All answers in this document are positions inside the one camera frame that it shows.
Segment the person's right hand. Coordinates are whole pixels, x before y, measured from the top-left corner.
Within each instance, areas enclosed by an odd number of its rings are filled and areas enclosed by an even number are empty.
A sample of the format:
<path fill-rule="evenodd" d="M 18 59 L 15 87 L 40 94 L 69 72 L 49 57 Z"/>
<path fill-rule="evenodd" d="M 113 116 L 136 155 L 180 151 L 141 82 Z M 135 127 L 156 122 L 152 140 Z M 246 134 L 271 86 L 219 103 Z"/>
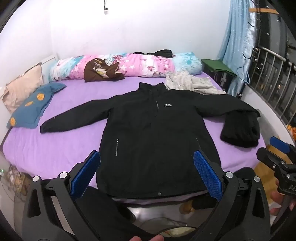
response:
<path fill-rule="evenodd" d="M 271 192 L 270 197 L 275 203 L 282 206 L 285 196 L 283 194 L 279 193 L 277 190 L 275 190 L 275 191 Z M 291 201 L 290 205 L 289 205 L 290 210 L 293 210 L 294 205 L 295 205 L 295 202 Z M 271 215 L 277 216 L 279 211 L 280 211 L 280 208 L 278 207 L 278 208 L 272 208 L 269 212 Z"/>

